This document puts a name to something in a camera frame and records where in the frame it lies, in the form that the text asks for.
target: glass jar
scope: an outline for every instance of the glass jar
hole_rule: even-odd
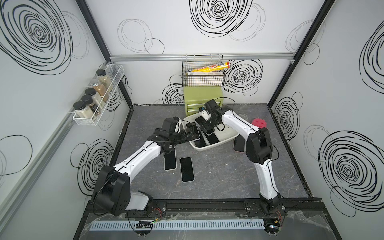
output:
[[[99,109],[102,109],[104,108],[105,106],[105,103],[104,101],[101,99],[101,96],[98,92],[96,92],[96,90],[94,88],[88,88],[85,90],[85,94],[88,94],[88,95],[91,95],[92,96],[92,99],[93,101],[95,101],[95,104],[97,104],[99,107]]]
[[[112,91],[112,81],[107,72],[104,69],[99,69],[96,71],[96,75],[98,76],[97,78],[101,82],[101,84],[103,84],[105,89],[107,89],[107,92]]]
[[[81,100],[87,104],[87,106],[95,113],[95,115],[100,114],[100,110],[98,108],[98,105],[95,104],[95,102],[92,99],[91,95],[84,95],[81,97]]]
[[[96,116],[93,111],[83,101],[78,101],[73,104],[74,111],[81,118],[91,118],[92,121],[96,121]]]
[[[107,93],[107,90],[105,89],[104,85],[101,84],[101,82],[97,78],[92,78],[89,84],[100,94],[101,97],[103,97],[104,102],[108,101],[109,94]]]

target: wire spice rack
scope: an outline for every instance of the wire spice rack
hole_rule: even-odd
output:
[[[223,62],[223,55],[185,55],[181,57],[182,84],[184,87],[221,87],[224,80],[224,70],[189,75],[188,71]]]
[[[107,66],[102,65],[100,66],[99,69],[104,69],[106,73],[111,77],[111,85],[113,86],[113,88],[111,87],[111,85],[109,86],[109,88],[112,88],[112,90],[108,93],[109,98],[107,101],[104,102],[105,103],[104,108],[101,108],[100,105],[98,105],[97,109],[100,110],[99,115],[93,114],[91,118],[81,118],[76,113],[73,115],[73,120],[78,125],[96,126],[99,123],[101,116],[103,115],[106,107],[109,104],[109,101],[111,100],[116,89],[119,86],[119,82],[122,76],[124,75],[124,68],[122,67],[122,65],[117,65],[117,64],[109,64]]]

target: white plastic tray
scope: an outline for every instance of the white plastic tray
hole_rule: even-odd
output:
[[[200,117],[200,114],[199,113],[196,113],[196,114],[193,114],[193,115],[190,115],[186,118],[184,118],[185,121],[189,121],[189,122],[194,122],[196,118]],[[183,128],[186,129],[186,124],[188,122],[185,122],[183,121]],[[204,134],[203,134],[203,138],[204,138],[204,141],[205,143],[207,144],[207,146],[205,147],[196,147],[195,146],[195,143],[193,141],[190,141],[189,143],[192,145],[192,147],[198,151],[204,151],[204,150],[207,150],[207,149],[210,149],[210,148],[213,148],[213,147],[216,147],[216,146],[219,146],[223,143],[226,143],[226,142],[229,142],[231,141],[232,139],[234,139],[235,137],[237,137],[239,135],[238,132],[236,132],[233,128],[231,128],[230,126],[224,124],[225,128],[223,131],[219,131],[215,128],[215,135],[217,137],[217,139],[220,141],[220,142],[217,142],[215,144],[212,144],[212,145],[209,145],[209,142],[207,141],[207,139],[205,138]]]

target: phone in tray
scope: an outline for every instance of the phone in tray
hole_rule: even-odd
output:
[[[236,152],[245,151],[245,139],[241,135],[235,137],[235,140],[233,141],[233,150]]]
[[[191,129],[191,139],[194,140],[199,140],[201,139],[201,136],[199,134],[199,129],[197,128],[197,125],[195,122],[190,122],[186,124],[187,129]]]
[[[201,133],[201,131],[199,129],[198,129],[198,132],[199,132],[200,139],[193,141],[195,143],[195,146],[196,147],[206,147],[207,144],[205,143],[203,135],[202,135],[202,133]]]
[[[215,143],[218,143],[219,140],[218,138],[216,137],[216,134],[212,133],[211,135],[208,135],[206,134],[205,132],[203,132],[206,139],[208,140],[209,144],[212,145],[212,144],[215,144]]]
[[[180,158],[181,181],[191,182],[195,180],[191,157]]]
[[[203,117],[198,117],[198,118],[196,118],[195,119],[195,122],[196,122],[196,124],[201,128],[201,122],[202,121],[204,121],[205,119],[203,118]],[[205,135],[211,135],[213,132],[215,131],[215,129],[214,128],[212,128],[211,130],[209,130],[209,131],[207,131],[207,132],[205,132]]]
[[[174,147],[164,150],[164,170],[176,169],[176,149]]]

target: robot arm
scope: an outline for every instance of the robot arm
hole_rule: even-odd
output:
[[[207,132],[224,123],[237,131],[246,141],[246,154],[256,168],[260,183],[260,198],[264,205],[262,210],[269,214],[281,202],[272,171],[272,144],[269,131],[258,128],[244,121],[227,106],[219,107],[216,101],[208,101],[199,109],[200,129]]]
[[[262,210],[270,213],[280,203],[280,199],[271,168],[272,146],[267,141],[270,139],[268,130],[250,125],[228,107],[218,107],[214,100],[208,101],[205,108],[200,108],[200,114],[204,118],[200,121],[202,131],[207,132],[224,123],[246,139],[247,157],[254,163],[260,182],[260,197],[264,202]],[[193,129],[196,126],[180,130],[180,123],[177,117],[165,119],[163,126],[155,129],[154,134],[134,154],[114,167],[104,166],[100,170],[92,201],[115,216],[125,210],[143,210],[149,198],[131,193],[130,183],[134,177],[164,150],[199,138]]]

